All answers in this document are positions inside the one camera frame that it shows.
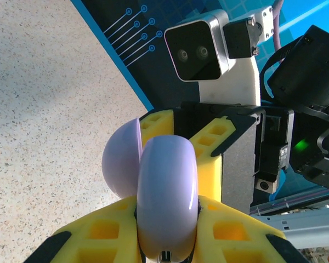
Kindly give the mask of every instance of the pastel purple object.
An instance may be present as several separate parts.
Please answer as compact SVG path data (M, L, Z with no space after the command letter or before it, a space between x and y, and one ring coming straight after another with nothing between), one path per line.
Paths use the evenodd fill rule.
M148 141L140 161L137 225L145 256L170 251L172 262L194 248L197 226L197 166L194 147L176 135Z
M112 134L103 154L102 169L109 188L121 198L136 196L142 153L139 119Z

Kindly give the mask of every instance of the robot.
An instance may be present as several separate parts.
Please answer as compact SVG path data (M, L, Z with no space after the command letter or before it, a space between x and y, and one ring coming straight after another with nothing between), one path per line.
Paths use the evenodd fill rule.
M27 263L307 262L283 232L247 215L254 188L274 193L289 165L329 188L329 49L313 56L328 58L322 91L300 99L296 86L313 87L304 76L285 86L290 67L308 48L329 44L329 34L311 27L272 56L260 82L254 56L275 32L273 10L233 21L216 10L167 29L176 73L199 82L200 102L155 109L120 127L105 147L103 174L121 200L56 231ZM283 59L270 96L264 73ZM304 73L324 66L312 61ZM317 124L304 139L307 152L295 143L304 116Z

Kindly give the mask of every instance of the camera lens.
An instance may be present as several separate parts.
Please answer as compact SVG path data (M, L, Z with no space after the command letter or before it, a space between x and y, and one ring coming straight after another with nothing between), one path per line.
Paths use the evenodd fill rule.
M208 50L205 47L198 47L196 50L196 54L200 59L206 59L208 57Z
M188 60L188 54L185 50L181 49L178 51L178 58L181 62L187 62Z

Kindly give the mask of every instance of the green led light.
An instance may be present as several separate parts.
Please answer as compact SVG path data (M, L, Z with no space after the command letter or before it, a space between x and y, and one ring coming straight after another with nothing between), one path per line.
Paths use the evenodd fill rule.
M295 145L294 149L299 152L303 152L304 150L306 150L308 146L309 143L307 143L306 140L303 139L302 141L300 141L298 144Z

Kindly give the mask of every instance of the speckled floor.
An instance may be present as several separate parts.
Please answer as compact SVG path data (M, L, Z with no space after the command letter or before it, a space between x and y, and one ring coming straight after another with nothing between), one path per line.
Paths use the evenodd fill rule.
M103 148L144 113L69 0L0 0L0 262L117 200Z

